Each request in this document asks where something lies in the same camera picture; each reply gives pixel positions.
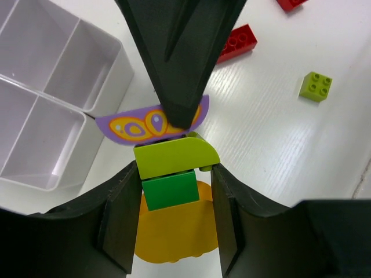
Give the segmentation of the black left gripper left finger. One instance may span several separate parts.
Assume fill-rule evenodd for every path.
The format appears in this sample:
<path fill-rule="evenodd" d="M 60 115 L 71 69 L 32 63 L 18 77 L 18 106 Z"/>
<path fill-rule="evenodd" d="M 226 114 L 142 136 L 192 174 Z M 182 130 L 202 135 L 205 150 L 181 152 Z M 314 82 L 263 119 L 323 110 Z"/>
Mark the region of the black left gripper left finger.
<path fill-rule="evenodd" d="M 1 210 L 2 277 L 126 277 L 141 203 L 136 162 L 46 213 Z"/>

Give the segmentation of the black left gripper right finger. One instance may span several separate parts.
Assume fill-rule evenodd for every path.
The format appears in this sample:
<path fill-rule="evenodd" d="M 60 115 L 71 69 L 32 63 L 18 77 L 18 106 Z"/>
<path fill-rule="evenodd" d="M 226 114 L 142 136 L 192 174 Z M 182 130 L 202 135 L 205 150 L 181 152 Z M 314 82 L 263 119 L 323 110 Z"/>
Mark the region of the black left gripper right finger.
<path fill-rule="evenodd" d="M 369 277 L 370 200 L 279 204 L 211 172 L 223 277 Z"/>

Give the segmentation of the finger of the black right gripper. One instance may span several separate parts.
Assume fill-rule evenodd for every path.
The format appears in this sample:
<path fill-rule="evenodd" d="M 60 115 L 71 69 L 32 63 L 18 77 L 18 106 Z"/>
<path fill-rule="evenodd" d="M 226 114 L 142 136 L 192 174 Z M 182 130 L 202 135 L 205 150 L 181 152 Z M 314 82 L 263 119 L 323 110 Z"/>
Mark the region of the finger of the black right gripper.
<path fill-rule="evenodd" d="M 121 0 L 121 10 L 168 121 L 189 129 L 245 1 Z"/>

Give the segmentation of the red sloped lego brick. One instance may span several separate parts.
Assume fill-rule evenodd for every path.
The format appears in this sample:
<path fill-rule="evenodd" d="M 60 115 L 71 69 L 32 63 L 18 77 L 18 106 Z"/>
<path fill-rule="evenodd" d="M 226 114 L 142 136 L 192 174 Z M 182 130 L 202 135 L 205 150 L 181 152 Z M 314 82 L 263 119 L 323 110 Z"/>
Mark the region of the red sloped lego brick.
<path fill-rule="evenodd" d="M 223 63 L 232 58 L 252 51 L 257 45 L 255 37 L 249 24 L 233 29 L 228 37 L 216 64 Z"/>

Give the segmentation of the yellow round lego piece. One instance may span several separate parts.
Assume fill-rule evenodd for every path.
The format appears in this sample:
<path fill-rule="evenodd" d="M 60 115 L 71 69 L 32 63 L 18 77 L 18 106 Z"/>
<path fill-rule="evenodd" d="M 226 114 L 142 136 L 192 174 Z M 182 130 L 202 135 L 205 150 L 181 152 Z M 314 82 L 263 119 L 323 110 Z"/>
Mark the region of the yellow round lego piece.
<path fill-rule="evenodd" d="M 200 200 L 150 211 L 141 197 L 135 255 L 153 264 L 200 257 L 218 248 L 212 188 L 198 181 Z"/>

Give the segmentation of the green square lego brick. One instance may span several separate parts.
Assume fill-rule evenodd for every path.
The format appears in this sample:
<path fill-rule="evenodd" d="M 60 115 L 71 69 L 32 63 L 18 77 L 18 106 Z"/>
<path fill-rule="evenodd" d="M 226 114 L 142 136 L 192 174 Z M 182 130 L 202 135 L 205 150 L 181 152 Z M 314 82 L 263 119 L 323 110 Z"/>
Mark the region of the green square lego brick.
<path fill-rule="evenodd" d="M 149 211 L 199 200 L 195 170 L 143 180 L 142 187 Z"/>

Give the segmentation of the pink patterned lego piece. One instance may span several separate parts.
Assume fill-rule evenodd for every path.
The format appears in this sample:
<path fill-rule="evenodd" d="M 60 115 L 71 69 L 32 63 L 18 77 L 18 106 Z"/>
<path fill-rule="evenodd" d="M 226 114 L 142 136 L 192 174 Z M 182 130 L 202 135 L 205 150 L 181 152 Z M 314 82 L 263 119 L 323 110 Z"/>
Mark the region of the pink patterned lego piece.
<path fill-rule="evenodd" d="M 117 144 L 149 144 L 159 140 L 179 137 L 195 130 L 206 118 L 209 103 L 209 96 L 204 95 L 189 129 L 173 127 L 161 105 L 97 117 L 95 122 L 104 136 Z"/>

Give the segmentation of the red rectangular lego brick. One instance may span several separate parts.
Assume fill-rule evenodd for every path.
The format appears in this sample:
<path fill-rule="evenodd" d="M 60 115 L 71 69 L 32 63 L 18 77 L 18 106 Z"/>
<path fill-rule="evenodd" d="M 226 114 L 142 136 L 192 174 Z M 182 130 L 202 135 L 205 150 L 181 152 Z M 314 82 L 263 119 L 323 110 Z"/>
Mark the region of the red rectangular lego brick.
<path fill-rule="evenodd" d="M 286 13 L 295 10 L 305 2 L 307 2 L 307 0 L 277 0 L 277 3 Z"/>

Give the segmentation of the lime green lego brick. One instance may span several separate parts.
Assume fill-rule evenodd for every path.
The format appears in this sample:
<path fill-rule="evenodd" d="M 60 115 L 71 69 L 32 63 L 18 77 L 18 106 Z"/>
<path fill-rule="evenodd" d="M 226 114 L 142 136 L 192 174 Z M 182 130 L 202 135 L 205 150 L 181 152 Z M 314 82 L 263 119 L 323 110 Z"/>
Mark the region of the lime green lego brick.
<path fill-rule="evenodd" d="M 331 84 L 332 78 L 312 71 L 304 77 L 299 96 L 320 103 L 327 99 Z"/>

